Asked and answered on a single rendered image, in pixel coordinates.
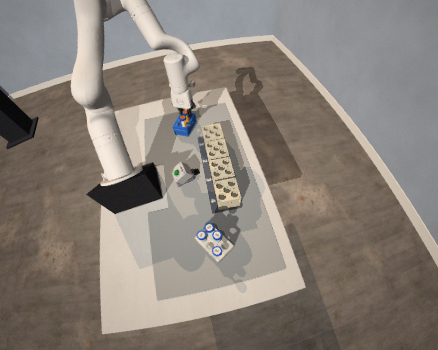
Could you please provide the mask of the beige tube rack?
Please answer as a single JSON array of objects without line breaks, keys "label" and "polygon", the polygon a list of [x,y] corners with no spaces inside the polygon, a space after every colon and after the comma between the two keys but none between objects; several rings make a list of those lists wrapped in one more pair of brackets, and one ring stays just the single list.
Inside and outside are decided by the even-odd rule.
[{"label": "beige tube rack", "polygon": [[[203,231],[206,233],[205,229]],[[197,237],[196,237],[196,240],[205,250],[207,250],[213,256],[213,258],[215,260],[218,261],[218,263],[224,258],[224,256],[228,252],[230,252],[233,249],[234,245],[230,241],[228,241],[223,235],[222,235],[222,240],[220,242],[215,242],[213,239],[213,236],[208,235],[207,233],[206,233],[206,237],[207,237],[206,242],[201,242]],[[214,245],[213,245],[213,243],[214,243]],[[209,249],[214,248],[215,246],[219,246],[222,248],[222,255],[220,257],[214,256],[212,253],[212,250],[209,250]]]}]

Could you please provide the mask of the blue tube rack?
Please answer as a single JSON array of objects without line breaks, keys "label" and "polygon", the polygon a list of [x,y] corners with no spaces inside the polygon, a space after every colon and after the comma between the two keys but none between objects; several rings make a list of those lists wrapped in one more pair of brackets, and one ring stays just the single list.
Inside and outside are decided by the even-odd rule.
[{"label": "blue tube rack", "polygon": [[[179,120],[179,117],[181,116],[181,115],[179,115],[179,117],[177,118],[177,120],[176,120],[176,122],[175,122],[175,124],[173,125],[173,129],[174,129],[174,132],[175,132],[175,134],[178,134],[178,135],[183,135],[183,136],[188,136],[189,137],[189,135],[190,135],[190,133],[191,133],[191,131],[192,131],[192,129],[193,129],[193,127],[194,127],[194,125],[195,125],[195,123],[196,123],[196,116],[194,116],[195,115],[195,113],[192,113],[192,115],[190,116],[190,121],[189,122],[187,122],[187,127],[182,127],[182,124],[181,124],[181,121]],[[179,121],[178,121],[179,120]],[[192,122],[191,122],[192,121]],[[195,122],[194,122],[195,121]],[[177,124],[178,123],[178,124]],[[191,123],[191,125],[190,125],[190,123]],[[194,123],[194,124],[193,124]],[[177,126],[176,126],[176,124],[177,124]],[[179,124],[181,124],[181,125],[179,125]],[[190,126],[189,126],[190,125]],[[193,126],[192,126],[193,125]],[[191,128],[192,127],[192,128]],[[187,131],[187,129],[188,129],[188,131]],[[191,130],[190,130],[191,129]],[[190,132],[189,132],[190,131]],[[188,135],[188,133],[189,133],[189,135]]]}]

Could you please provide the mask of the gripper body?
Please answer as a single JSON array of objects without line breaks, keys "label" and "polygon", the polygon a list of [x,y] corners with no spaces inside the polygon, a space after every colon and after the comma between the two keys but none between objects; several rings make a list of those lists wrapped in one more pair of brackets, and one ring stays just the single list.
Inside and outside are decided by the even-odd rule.
[{"label": "gripper body", "polygon": [[171,99],[174,107],[190,109],[192,106],[193,97],[189,88],[178,93],[171,90]]}]

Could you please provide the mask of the beige bucket adapter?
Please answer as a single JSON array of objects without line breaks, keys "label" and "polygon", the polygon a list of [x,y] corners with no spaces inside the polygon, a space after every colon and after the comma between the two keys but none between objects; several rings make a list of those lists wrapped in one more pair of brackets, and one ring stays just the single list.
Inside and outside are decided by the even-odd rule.
[{"label": "beige bucket adapter", "polygon": [[219,210],[240,206],[241,195],[236,178],[215,181],[213,183],[216,188],[214,190]]},{"label": "beige bucket adapter", "polygon": [[210,160],[229,157],[225,139],[205,142],[205,146],[207,149],[206,153],[207,153],[208,163]]},{"label": "beige bucket adapter", "polygon": [[235,178],[230,157],[210,160],[209,165],[213,182]]},{"label": "beige bucket adapter", "polygon": [[202,126],[202,131],[205,142],[224,139],[220,123]]}]

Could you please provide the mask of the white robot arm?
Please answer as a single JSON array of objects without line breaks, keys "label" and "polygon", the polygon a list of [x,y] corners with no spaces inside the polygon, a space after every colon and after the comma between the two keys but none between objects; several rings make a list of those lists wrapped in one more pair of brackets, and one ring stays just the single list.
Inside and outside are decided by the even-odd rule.
[{"label": "white robot arm", "polygon": [[103,0],[103,6],[101,1],[74,0],[78,52],[71,92],[79,104],[87,107],[88,131],[104,169],[104,180],[100,184],[108,186],[140,173],[143,168],[137,170],[137,167],[133,167],[110,95],[104,86],[104,22],[128,11],[153,50],[177,52],[164,57],[169,86],[173,92],[194,88],[195,80],[187,80],[187,77],[199,69],[199,62],[186,42],[165,33],[147,0]]}]

